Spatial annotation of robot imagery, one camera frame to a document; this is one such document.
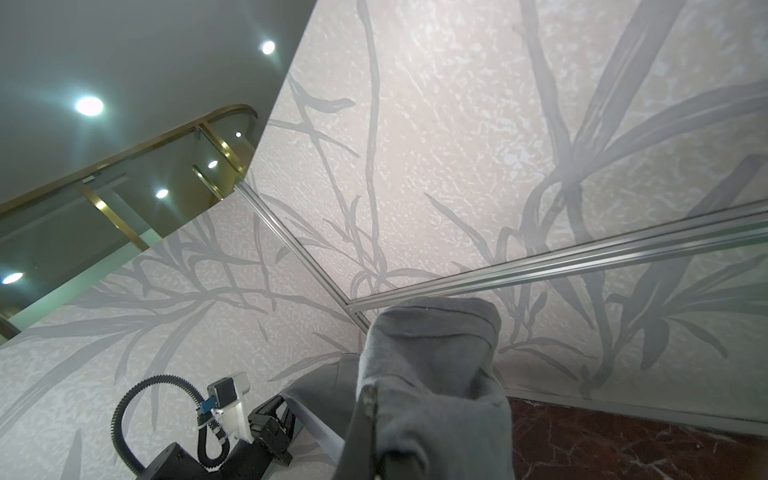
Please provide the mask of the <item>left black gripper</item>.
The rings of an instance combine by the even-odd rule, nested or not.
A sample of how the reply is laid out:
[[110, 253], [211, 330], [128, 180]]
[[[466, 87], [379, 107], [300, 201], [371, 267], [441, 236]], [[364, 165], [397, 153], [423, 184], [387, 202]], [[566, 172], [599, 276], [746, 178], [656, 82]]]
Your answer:
[[238, 439], [232, 447], [227, 478], [266, 479], [276, 465], [289, 466], [295, 425], [296, 416], [280, 394], [252, 410], [245, 424], [251, 441]]

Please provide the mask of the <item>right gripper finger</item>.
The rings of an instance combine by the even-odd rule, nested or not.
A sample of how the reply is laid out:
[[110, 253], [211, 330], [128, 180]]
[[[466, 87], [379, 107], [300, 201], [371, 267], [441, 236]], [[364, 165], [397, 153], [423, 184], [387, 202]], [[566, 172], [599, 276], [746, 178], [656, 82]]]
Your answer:
[[377, 407], [376, 387], [365, 385], [358, 395], [333, 480], [380, 478], [376, 454]]

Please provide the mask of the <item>grey long sleeve shirt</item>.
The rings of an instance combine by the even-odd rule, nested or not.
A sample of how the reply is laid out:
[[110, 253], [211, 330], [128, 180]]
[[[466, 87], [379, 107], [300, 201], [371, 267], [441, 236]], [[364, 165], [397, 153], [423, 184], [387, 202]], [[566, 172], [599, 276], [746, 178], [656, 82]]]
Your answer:
[[510, 479], [511, 408], [492, 373], [500, 328], [480, 298], [407, 300], [377, 316], [360, 354], [283, 395], [337, 465], [358, 395], [374, 385], [379, 479]]

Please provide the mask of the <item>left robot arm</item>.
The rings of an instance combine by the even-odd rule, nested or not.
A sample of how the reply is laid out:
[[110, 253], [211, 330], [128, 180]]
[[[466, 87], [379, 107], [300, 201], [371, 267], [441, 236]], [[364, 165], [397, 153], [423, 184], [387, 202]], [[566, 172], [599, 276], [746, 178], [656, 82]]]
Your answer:
[[276, 395], [246, 413], [243, 403], [214, 412], [227, 438], [234, 442], [227, 458], [208, 469], [173, 443], [163, 450], [139, 479], [265, 479], [275, 467], [288, 467], [297, 419], [285, 399]]

